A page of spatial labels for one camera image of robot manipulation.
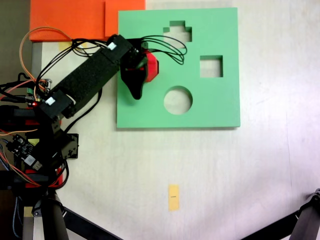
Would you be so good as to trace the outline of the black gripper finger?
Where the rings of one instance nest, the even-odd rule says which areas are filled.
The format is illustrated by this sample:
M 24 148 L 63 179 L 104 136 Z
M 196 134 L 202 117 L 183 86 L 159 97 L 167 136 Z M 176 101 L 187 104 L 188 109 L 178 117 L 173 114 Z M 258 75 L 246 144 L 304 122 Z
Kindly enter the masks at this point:
M 140 100 L 142 97 L 143 85 L 147 79 L 147 71 L 141 69 L 121 70 L 120 76 L 132 97 L 135 100 Z

